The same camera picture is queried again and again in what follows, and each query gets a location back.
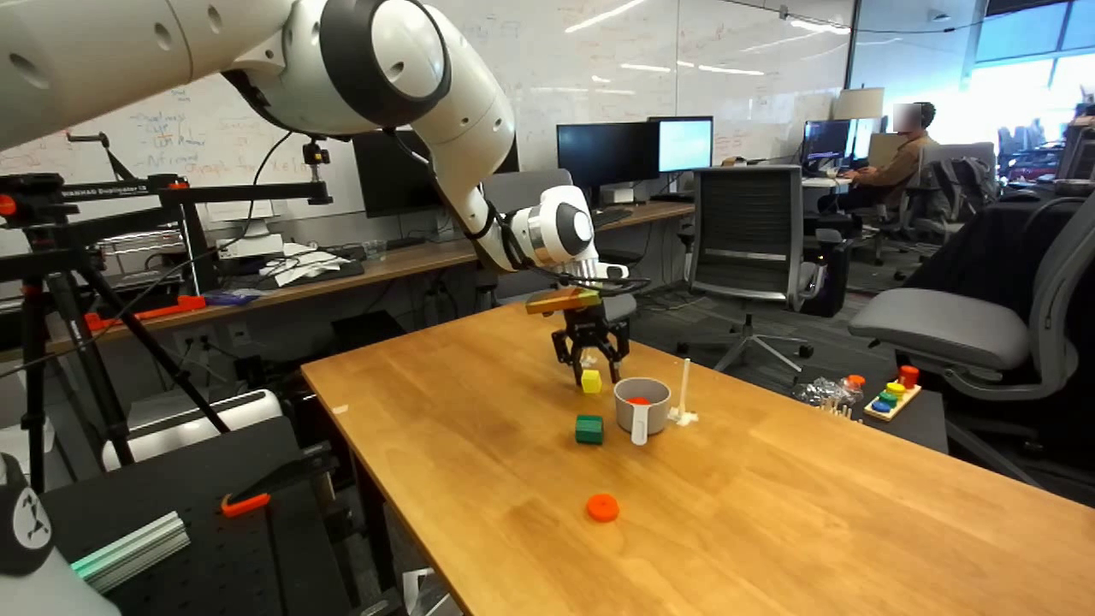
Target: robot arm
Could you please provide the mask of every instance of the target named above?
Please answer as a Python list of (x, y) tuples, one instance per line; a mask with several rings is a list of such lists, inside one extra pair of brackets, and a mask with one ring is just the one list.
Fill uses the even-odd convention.
[(598, 261), (579, 188), (514, 216), (483, 199), (478, 183), (514, 145), (514, 109), (476, 47), (420, 0), (10, 0), (0, 52), (0, 149), (223, 73), (265, 121), (299, 135), (411, 122), (494, 266), (628, 280), (628, 266)]

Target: black cable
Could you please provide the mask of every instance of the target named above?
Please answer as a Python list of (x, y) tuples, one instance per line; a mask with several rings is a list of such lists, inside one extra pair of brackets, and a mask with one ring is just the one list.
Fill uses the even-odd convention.
[(274, 152), (277, 152), (289, 137), (295, 137), (295, 129), (283, 129), (283, 135), (269, 149), (269, 154), (265, 154), (259, 169), (257, 169), (257, 170), (254, 170), (254, 180), (249, 180), (249, 188), (257, 188), (257, 185), (259, 185), (259, 180), (265, 180), (265, 170), (269, 170), (269, 164), (272, 164)]

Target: red object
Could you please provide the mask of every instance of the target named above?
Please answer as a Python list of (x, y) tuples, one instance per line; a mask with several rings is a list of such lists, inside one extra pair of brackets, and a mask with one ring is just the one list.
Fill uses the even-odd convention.
[(907, 392), (915, 392), (915, 383), (922, 381), (922, 371), (907, 363), (907, 365), (896, 371), (896, 381), (899, 381)]
[(257, 498), (248, 498), (241, 502), (233, 502), (230, 498), (221, 500), (221, 515), (238, 521), (238, 518), (248, 518), (248, 515), (257, 515), (257, 511), (269, 511), (274, 502), (272, 494), (257, 494)]
[(14, 194), (0, 192), (0, 218), (14, 218), (20, 213), (20, 205), (14, 202)]
[[(170, 320), (170, 316), (190, 316), (190, 313), (206, 313), (206, 295), (178, 295), (176, 306), (136, 313), (136, 321), (156, 321), (156, 320)], [(118, 329), (120, 320), (103, 320), (100, 313), (89, 313), (87, 326), (92, 329), (92, 336), (100, 336), (108, 329)]]
[(864, 373), (849, 373), (845, 383), (856, 388), (856, 392), (864, 392), (864, 388), (865, 388), (865, 377), (864, 377)]
[(596, 494), (586, 500), (586, 518), (598, 521), (598, 525), (608, 525), (619, 518), (619, 502), (613, 494)]

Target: ceiling light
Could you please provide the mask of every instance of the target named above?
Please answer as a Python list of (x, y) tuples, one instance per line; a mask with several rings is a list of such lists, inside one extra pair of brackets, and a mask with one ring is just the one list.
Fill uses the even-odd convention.
[(788, 23), (799, 30), (849, 39), (849, 27), (839, 27), (839, 23), (816, 23), (816, 22), (802, 22), (802, 18), (788, 18)]
[(622, 63), (619, 69), (622, 69), (622, 73), (656, 73), (656, 77), (673, 73), (673, 69), (669, 69), (669, 67), (636, 67), (636, 63)]
[(606, 10), (606, 15), (596, 15), (596, 18), (589, 18), (589, 22), (569, 23), (565, 34), (575, 34), (575, 30), (596, 27), (596, 23), (603, 23), (603, 22), (613, 22), (613, 18), (619, 18), (619, 15), (628, 15), (628, 10), (639, 7), (639, 3), (645, 3), (645, 0), (629, 0), (629, 3), (619, 3), (619, 7), (613, 7), (613, 10)]
[(697, 73), (716, 73), (716, 77), (764, 77), (757, 69), (734, 69), (734, 67), (694, 67)]

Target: orange cap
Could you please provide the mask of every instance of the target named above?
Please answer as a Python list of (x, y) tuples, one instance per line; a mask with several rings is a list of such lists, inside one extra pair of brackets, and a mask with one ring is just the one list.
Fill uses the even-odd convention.
[(616, 521), (619, 518), (616, 498), (613, 494), (589, 498), (586, 500), (586, 518), (603, 521), (603, 525)]
[(865, 388), (865, 377), (864, 377), (864, 373), (849, 373), (845, 383), (856, 388), (856, 392), (864, 392), (864, 388)]
[(20, 213), (20, 205), (14, 202), (14, 194), (0, 192), (0, 218), (10, 218), (18, 213)]

